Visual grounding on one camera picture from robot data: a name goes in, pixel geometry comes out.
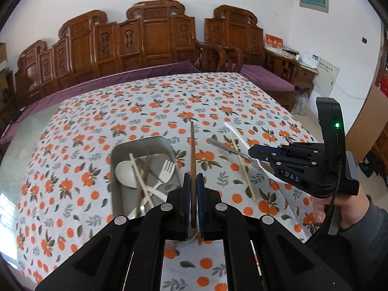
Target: tablecloth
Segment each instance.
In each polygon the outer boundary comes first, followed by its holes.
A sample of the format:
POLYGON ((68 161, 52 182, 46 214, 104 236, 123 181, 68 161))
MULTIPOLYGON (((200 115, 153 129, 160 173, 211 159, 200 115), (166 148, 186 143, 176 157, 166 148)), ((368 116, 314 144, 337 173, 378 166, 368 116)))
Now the tablecloth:
MULTIPOLYGON (((113 219, 109 165, 115 145, 165 136, 183 180, 189 171, 190 121, 197 171, 224 202, 248 216, 272 215, 302 241, 316 231, 306 193, 270 180, 248 163, 242 168, 237 156, 206 143, 213 137, 230 146, 226 122, 251 146, 313 142, 295 117, 237 73, 156 77, 70 98, 53 115, 32 154, 17 206, 21 272, 41 281, 113 219), (256 201, 242 170, 248 171, 256 201)), ((227 289, 222 242, 204 242, 197 235, 166 248, 162 289, 198 286, 227 289)))

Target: wooden chopstick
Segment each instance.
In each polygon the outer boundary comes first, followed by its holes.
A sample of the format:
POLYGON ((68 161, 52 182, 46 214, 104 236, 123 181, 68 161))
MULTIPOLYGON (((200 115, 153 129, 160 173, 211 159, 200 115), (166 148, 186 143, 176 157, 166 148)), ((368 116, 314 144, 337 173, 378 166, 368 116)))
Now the wooden chopstick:
MULTIPOLYGON (((147 157, 145 158, 145 162, 142 162, 142 169, 143 169, 143 176, 142 179, 144 183, 147 183, 147 176, 148 176, 148 171, 149 167, 151 166, 151 156, 150 156, 150 151, 148 150, 147 157)), ((136 196, 136 217, 138 218, 140 216, 140 206, 142 204, 142 200, 144 198, 144 192, 143 188, 137 187, 137 196, 136 196)))
POLYGON ((129 154, 129 158, 131 159, 132 161, 132 167, 133 167, 133 171, 135 172, 135 176, 137 178, 137 180, 139 181, 140 183, 140 186, 143 188, 143 192, 144 192, 144 195, 145 197, 147 198, 148 202, 149 202, 149 205, 151 206, 151 208, 153 208, 155 205, 154 205, 154 202, 152 201, 151 197, 149 196, 148 194, 148 191, 147 191, 147 186, 145 185, 143 179, 142 179, 142 176, 139 172, 139 168, 137 167, 137 164, 136 164, 136 161, 135 161, 135 158, 133 157, 133 154, 130 153, 129 154))
MULTIPOLYGON (((233 147, 236 151, 238 151, 239 149, 237 148, 237 145, 236 145, 236 142, 234 142, 234 139, 232 137, 232 134, 229 133, 229 136, 230 136, 230 139, 232 141, 232 144, 233 144, 233 147)), ((256 201, 256 198, 255 198, 255 194, 253 193, 253 188, 252 188, 252 185, 251 185, 251 181, 249 180, 249 176, 248 176, 248 173, 246 172, 245 168, 244 168, 244 164, 243 164, 243 160, 241 158, 240 155, 238 155, 238 158, 239 158, 239 161, 240 161, 240 165, 241 165, 241 169, 242 171, 244 172, 244 176, 245 176, 245 179, 246 179, 246 182, 248 183, 248 187, 249 187, 249 190, 251 191, 251 195, 252 195, 252 198, 254 201, 256 201)))
POLYGON ((190 167, 190 215, 191 227, 197 227, 197 162, 195 159, 195 136, 194 123, 190 122, 190 139, 191 139, 191 167, 190 167))

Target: person's arm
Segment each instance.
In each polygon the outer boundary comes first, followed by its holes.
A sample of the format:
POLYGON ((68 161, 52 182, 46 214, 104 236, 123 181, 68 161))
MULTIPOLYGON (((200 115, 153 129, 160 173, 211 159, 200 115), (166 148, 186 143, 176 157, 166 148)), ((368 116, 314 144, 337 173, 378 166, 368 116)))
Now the person's arm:
MULTIPOLYGON (((311 197, 314 217, 325 218, 325 205, 331 198, 311 197)), ((388 252, 388 213, 376 207, 360 188, 357 196, 338 194, 335 205, 341 207, 341 231, 352 246, 354 266, 362 287, 374 277, 388 252)))

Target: white fork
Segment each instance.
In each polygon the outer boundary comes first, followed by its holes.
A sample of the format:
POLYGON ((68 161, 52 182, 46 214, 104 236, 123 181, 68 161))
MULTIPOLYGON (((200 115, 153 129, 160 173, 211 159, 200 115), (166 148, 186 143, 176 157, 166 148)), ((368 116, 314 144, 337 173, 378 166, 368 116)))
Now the white fork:
MULTIPOLYGON (((151 187, 151 188, 156 190, 161 184, 165 184, 169 182, 170 179, 172 178, 172 175, 174 174, 174 171, 175 171, 175 163, 170 160, 166 160, 163 164, 162 170, 159 173, 158 182, 156 183, 156 185, 154 185, 154 187, 151 187)), ((142 200, 141 206, 144 206, 147 202, 148 202, 148 199, 144 198, 142 200)), ((133 209, 133 211, 128 215, 128 218, 133 219, 135 215, 136 215, 136 208, 133 209)))

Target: metal screw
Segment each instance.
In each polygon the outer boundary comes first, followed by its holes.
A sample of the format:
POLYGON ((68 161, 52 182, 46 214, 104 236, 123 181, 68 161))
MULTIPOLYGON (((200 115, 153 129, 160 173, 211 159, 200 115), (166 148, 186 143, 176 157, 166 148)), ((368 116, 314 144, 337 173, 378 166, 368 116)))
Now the metal screw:
POLYGON ((218 211, 225 211, 226 209, 228 209, 228 206, 222 202, 222 203, 216 204, 216 209, 218 211))
POLYGON ((272 224, 274 222, 274 218, 271 217, 270 215, 265 215, 264 217, 261 218, 261 220, 263 221, 263 223, 265 224, 272 224))
POLYGON ((162 211, 170 211, 172 209, 172 204, 164 203, 163 205, 160 206, 160 209, 162 211))
POLYGON ((117 224, 117 225, 122 225, 125 222, 127 222, 127 218, 122 216, 122 215, 119 215, 118 217, 114 218, 114 223, 117 224))

